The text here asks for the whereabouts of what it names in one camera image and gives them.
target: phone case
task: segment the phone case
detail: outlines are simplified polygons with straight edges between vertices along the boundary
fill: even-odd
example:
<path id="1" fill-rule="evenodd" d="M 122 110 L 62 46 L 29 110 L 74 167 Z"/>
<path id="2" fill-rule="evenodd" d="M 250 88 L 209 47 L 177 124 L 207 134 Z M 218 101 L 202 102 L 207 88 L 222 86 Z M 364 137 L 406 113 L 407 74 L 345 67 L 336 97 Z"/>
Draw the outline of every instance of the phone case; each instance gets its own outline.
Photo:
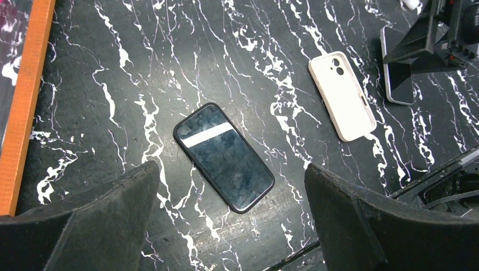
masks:
<path id="1" fill-rule="evenodd" d="M 314 58 L 308 67 L 341 140 L 375 130 L 376 119 L 343 52 Z"/>
<path id="2" fill-rule="evenodd" d="M 250 150 L 255 154 L 255 156 L 259 159 L 259 161 L 261 161 L 261 163 L 263 164 L 265 170 L 268 172 L 269 175 L 271 175 L 272 177 L 272 182 L 271 182 L 271 185 L 268 187 L 268 189 L 266 189 L 259 197 L 257 197 L 252 203 L 251 205 L 249 205 L 246 209 L 244 210 L 238 210 L 231 202 L 230 200 L 224 195 L 224 193 L 221 191 L 221 189 L 218 187 L 218 185 L 212 180 L 212 178 L 208 175 L 208 173 L 206 172 L 206 170 L 201 166 L 201 164 L 198 162 L 198 160 L 195 158 L 195 156 L 191 153 L 191 151 L 183 144 L 182 140 L 180 139 L 180 137 L 178 136 L 178 128 L 186 121 L 188 121 L 191 117 L 193 117 L 194 115 L 196 115 L 199 111 L 201 111 L 202 109 L 204 109 L 205 107 L 207 106 L 210 106 L 210 105 L 213 105 L 213 106 L 216 106 L 217 109 L 223 114 L 223 116 L 226 118 L 226 120 L 231 124 L 231 126 L 233 127 L 233 129 L 238 133 L 238 135 L 241 137 L 241 139 L 246 143 L 246 145 L 248 146 L 248 148 L 250 148 Z M 223 199 L 224 202 L 226 202 L 226 204 L 231 208 L 231 210 L 235 211 L 236 213 L 239 213 L 239 214 L 244 214 L 246 212 L 248 212 L 250 209 L 252 209 L 252 207 L 254 207 L 254 205 L 256 205 L 269 191 L 271 191 L 271 189 L 273 188 L 273 186 L 275 185 L 275 176 L 274 174 L 271 172 L 271 170 L 269 170 L 268 166 L 266 166 L 266 164 L 264 163 L 263 159 L 261 159 L 261 157 L 258 155 L 258 153 L 253 149 L 253 147 L 251 147 L 251 145 L 248 143 L 248 141 L 244 138 L 244 136 L 240 133 L 240 131 L 238 130 L 238 128 L 236 128 L 236 126 L 231 122 L 231 120 L 228 118 L 228 116 L 224 113 L 224 111 L 221 109 L 221 107 L 219 107 L 216 103 L 206 103 L 204 104 L 202 107 L 200 107 L 199 109 L 195 110 L 193 113 L 191 113 L 188 117 L 186 117 L 184 120 L 180 121 L 178 124 L 175 125 L 175 128 L 173 129 L 173 138 L 175 139 L 176 143 L 178 143 L 181 147 L 181 149 L 186 153 L 186 155 L 188 156 L 188 158 L 194 163 L 195 167 L 201 172 L 201 174 L 205 177 L 205 179 L 208 181 L 208 183 L 210 183 L 210 185 L 216 190 L 216 192 L 220 195 L 220 197 Z"/>

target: white object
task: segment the white object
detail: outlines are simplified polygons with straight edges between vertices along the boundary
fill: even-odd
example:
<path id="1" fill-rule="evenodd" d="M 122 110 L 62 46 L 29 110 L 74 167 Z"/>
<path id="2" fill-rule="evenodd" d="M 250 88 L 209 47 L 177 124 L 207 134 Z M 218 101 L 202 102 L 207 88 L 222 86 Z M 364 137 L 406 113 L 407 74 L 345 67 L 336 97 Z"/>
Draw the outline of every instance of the white object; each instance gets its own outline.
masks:
<path id="1" fill-rule="evenodd" d="M 375 130 L 376 119 L 344 53 L 318 56 L 308 67 L 341 140 Z"/>
<path id="2" fill-rule="evenodd" d="M 419 0 L 401 0 L 410 10 L 415 10 L 419 7 Z"/>

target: smartphone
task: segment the smartphone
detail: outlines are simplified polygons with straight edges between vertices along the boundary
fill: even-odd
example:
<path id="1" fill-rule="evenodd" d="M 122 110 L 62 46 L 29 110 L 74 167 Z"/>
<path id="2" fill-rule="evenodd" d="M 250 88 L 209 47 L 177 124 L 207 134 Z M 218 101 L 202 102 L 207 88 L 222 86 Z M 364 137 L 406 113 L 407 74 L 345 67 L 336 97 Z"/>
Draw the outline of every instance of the smartphone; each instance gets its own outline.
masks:
<path id="1" fill-rule="evenodd" d="M 310 61 L 309 69 L 339 138 L 345 142 L 376 128 L 376 119 L 343 52 Z"/>
<path id="2" fill-rule="evenodd" d="M 217 104 L 207 103 L 178 123 L 173 137 L 237 213 L 249 211 L 275 184 L 273 173 Z"/>
<path id="3" fill-rule="evenodd" d="M 403 37 L 402 32 L 383 27 L 380 35 L 382 57 L 394 50 Z M 413 104 L 414 88 L 412 86 L 411 61 L 407 59 L 398 63 L 384 64 L 383 66 L 388 101 L 404 105 Z"/>

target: orange edge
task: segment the orange edge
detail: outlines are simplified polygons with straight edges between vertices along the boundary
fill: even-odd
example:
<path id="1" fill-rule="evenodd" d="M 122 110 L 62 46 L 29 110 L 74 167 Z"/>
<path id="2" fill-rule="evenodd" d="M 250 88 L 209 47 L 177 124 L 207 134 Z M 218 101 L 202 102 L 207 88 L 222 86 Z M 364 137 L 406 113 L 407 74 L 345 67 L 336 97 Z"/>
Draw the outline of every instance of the orange edge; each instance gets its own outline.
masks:
<path id="1" fill-rule="evenodd" d="M 15 215 L 55 0 L 35 0 L 0 156 L 0 216 Z"/>

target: black marble table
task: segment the black marble table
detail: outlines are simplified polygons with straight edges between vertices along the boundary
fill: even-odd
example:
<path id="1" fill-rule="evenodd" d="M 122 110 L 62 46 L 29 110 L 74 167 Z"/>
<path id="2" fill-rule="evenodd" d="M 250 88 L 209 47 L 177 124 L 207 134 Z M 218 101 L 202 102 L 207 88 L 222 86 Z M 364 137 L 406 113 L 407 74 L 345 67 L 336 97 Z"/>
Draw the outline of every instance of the black marble table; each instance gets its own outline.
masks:
<path id="1" fill-rule="evenodd" d="M 148 160 L 161 184 L 142 270 L 263 270 L 317 241 L 312 161 L 390 195 L 479 140 L 475 65 L 415 77 L 416 103 L 385 101 L 379 32 L 406 31 L 399 0 L 57 0 L 18 212 Z M 307 69 L 343 51 L 378 126 L 339 140 Z M 271 168 L 273 190 L 238 215 L 175 143 L 219 104 Z"/>

